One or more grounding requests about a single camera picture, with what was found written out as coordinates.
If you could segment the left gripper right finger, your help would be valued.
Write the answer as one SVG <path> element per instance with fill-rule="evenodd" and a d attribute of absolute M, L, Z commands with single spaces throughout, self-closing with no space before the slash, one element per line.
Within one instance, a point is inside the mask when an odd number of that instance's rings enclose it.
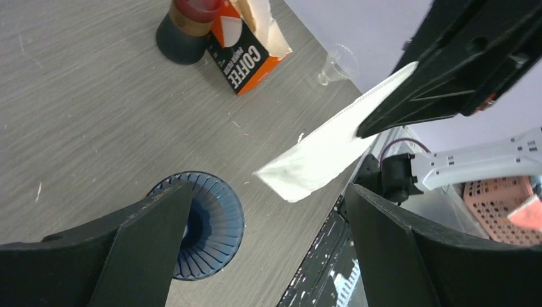
<path fill-rule="evenodd" d="M 360 185 L 345 195 L 370 306 L 540 306 L 541 247 L 462 233 Z"/>

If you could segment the white paper coffee filter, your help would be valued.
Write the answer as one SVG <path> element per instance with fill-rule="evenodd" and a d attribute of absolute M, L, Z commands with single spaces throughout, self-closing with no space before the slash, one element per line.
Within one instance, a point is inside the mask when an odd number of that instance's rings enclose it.
<path fill-rule="evenodd" d="M 376 137 L 358 137 L 359 125 L 417 66 L 405 65 L 254 174 L 289 203 L 326 186 L 369 148 Z"/>

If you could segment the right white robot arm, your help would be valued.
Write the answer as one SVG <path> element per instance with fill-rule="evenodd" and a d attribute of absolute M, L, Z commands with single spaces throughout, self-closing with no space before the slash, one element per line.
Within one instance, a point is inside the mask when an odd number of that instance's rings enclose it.
<path fill-rule="evenodd" d="M 540 1 L 433 1 L 393 71 L 412 73 L 368 114 L 356 135 L 484 111 L 540 59 Z M 500 141 L 385 157 L 368 188 L 403 202 L 445 185 L 540 174 L 536 126 Z"/>

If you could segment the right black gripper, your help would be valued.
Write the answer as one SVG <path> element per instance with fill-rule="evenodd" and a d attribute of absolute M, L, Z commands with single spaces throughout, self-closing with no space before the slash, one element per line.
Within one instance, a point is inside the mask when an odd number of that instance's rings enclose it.
<path fill-rule="evenodd" d="M 356 135 L 484 111 L 540 59 L 540 1 L 433 1 L 400 59 L 417 68 Z"/>

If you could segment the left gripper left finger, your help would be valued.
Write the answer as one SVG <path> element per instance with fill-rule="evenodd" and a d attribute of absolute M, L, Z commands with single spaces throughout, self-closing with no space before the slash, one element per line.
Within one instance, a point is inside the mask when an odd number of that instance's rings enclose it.
<path fill-rule="evenodd" d="M 2 306 L 163 306 L 192 201 L 178 182 L 123 209 L 1 246 Z"/>

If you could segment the blue glass dripper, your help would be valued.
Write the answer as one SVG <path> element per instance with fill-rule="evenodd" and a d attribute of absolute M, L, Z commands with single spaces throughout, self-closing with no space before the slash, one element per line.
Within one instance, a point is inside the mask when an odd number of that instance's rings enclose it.
<path fill-rule="evenodd" d="M 177 181 L 188 181 L 192 201 L 173 279 L 197 281 L 220 272 L 238 252 L 245 215 L 234 189 L 202 171 L 184 171 L 164 178 L 146 194 L 161 193 Z"/>

